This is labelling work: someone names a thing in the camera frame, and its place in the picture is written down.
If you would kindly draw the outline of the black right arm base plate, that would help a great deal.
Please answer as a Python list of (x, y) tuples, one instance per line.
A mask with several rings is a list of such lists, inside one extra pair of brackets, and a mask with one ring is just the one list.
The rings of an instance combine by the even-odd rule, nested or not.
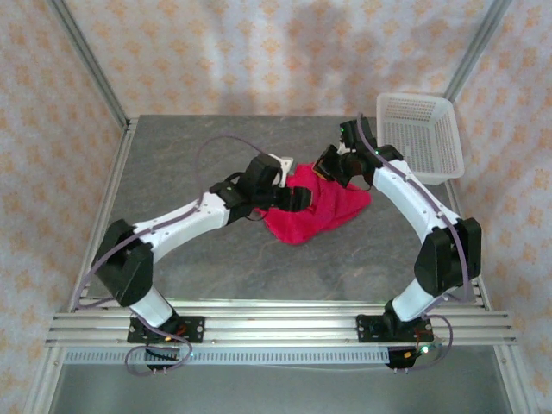
[(402, 322), (391, 314), (360, 314), (355, 319), (359, 342), (410, 343), (433, 342), (431, 325), (421, 317)]

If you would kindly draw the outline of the aluminium frame post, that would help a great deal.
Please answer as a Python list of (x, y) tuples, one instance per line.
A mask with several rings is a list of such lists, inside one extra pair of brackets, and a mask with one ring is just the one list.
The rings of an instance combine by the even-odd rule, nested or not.
[(66, 0), (45, 1), (59, 20), (61, 27), (66, 31), (73, 49), (81, 59), (93, 83), (98, 88), (100, 95), (108, 106), (110, 114), (116, 123), (125, 130), (129, 125), (129, 118)]
[(481, 55), (486, 50), (511, 3), (512, 0), (492, 0), (490, 8), (476, 30), (467, 51), (463, 54), (460, 64), (443, 94), (443, 97), (451, 103), (454, 103), (460, 96), (462, 88)]

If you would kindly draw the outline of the aluminium table side rail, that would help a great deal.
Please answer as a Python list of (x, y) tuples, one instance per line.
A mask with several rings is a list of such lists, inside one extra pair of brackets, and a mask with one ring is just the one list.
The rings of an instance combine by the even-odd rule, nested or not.
[(67, 309), (74, 311), (80, 302), (80, 299), (86, 296), (86, 290), (90, 286), (93, 273), (91, 266), (94, 263), (97, 250), (104, 237), (105, 230), (109, 224), (110, 213), (116, 198), (116, 193), (120, 185), (122, 173), (129, 156), (129, 150), (135, 135), (135, 130), (139, 118), (131, 118), (128, 125), (123, 130), (122, 138), (114, 156), (107, 183), (103, 190), (103, 196), (99, 212), (93, 224), (91, 237), (85, 250), (85, 257), (79, 270), (76, 285), (72, 291), (72, 297), (69, 300)]
[[(445, 183), (451, 209), (454, 210), (459, 216), (465, 216), (465, 209), (462, 207), (461, 200), (458, 191), (453, 180), (448, 180)], [(485, 281), (483, 280), (483, 274), (471, 281), (474, 289), (475, 303), (484, 308), (485, 311), (492, 310), (492, 304), (489, 300)]]

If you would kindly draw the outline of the black base electronics box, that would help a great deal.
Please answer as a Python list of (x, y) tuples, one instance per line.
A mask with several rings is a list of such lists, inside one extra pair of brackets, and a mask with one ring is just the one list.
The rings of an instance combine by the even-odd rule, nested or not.
[(419, 372), (436, 366), (446, 355), (446, 349), (440, 345), (389, 348), (386, 366), (394, 373)]
[(169, 367), (175, 366), (180, 361), (179, 352), (173, 352), (167, 348), (146, 348), (145, 362), (152, 372), (165, 372)]

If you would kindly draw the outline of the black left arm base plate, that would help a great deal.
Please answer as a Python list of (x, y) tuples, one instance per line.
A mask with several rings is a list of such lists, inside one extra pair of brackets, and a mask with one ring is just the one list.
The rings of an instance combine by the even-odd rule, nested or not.
[(138, 317), (131, 317), (127, 342), (140, 344), (177, 342), (176, 339), (167, 335), (171, 334), (184, 338), (190, 343), (202, 343), (204, 325), (204, 317), (173, 315), (167, 322), (158, 328), (158, 330), (163, 331), (163, 334), (159, 334), (148, 328)]

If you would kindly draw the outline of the white orange patterned curtain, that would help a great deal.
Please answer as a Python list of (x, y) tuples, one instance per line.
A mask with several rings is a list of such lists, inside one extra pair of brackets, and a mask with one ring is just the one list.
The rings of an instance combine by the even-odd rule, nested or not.
[[(492, 0), (66, 0), (125, 113), (355, 115), (442, 95)], [(552, 0), (512, 0), (455, 108), (484, 277), (552, 411)], [(46, 0), (0, 0), (0, 413), (21, 414), (122, 135)]]

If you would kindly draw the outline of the red t-shirt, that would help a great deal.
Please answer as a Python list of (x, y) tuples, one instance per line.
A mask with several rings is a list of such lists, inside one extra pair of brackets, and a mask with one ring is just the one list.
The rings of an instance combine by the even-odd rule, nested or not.
[(287, 180), (290, 186), (301, 186), (311, 191), (311, 205), (300, 212), (271, 208), (267, 213), (256, 208), (269, 231), (283, 243), (299, 245), (314, 236), (337, 229), (357, 217), (372, 202), (368, 191), (355, 185), (343, 188), (335, 181), (320, 178), (313, 165), (300, 164)]

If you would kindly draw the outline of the grey metal lower panel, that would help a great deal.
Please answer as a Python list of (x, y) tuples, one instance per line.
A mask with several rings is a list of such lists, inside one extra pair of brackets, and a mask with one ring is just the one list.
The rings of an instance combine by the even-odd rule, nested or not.
[(188, 366), (137, 378), (120, 366), (66, 366), (48, 414), (513, 414), (481, 364), (433, 369)]

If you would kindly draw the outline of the white perforated plastic basket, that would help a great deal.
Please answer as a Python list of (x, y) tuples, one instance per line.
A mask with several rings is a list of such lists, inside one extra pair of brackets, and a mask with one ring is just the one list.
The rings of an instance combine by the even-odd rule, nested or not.
[(426, 185), (440, 185), (465, 173), (453, 104), (446, 98), (381, 93), (376, 99), (377, 142), (392, 145)]

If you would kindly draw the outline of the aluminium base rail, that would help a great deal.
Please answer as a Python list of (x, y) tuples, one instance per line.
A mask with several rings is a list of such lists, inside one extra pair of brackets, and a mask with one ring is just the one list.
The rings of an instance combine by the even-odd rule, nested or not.
[[(382, 304), (358, 301), (174, 300), (184, 316), (205, 319), (205, 347), (352, 347), (355, 319), (379, 316)], [(46, 343), (53, 347), (123, 347), (131, 313), (107, 303), (103, 308), (61, 312), (53, 317)], [(445, 304), (433, 310), (433, 331), (456, 346), (515, 344), (518, 332), (506, 311), (475, 304)]]

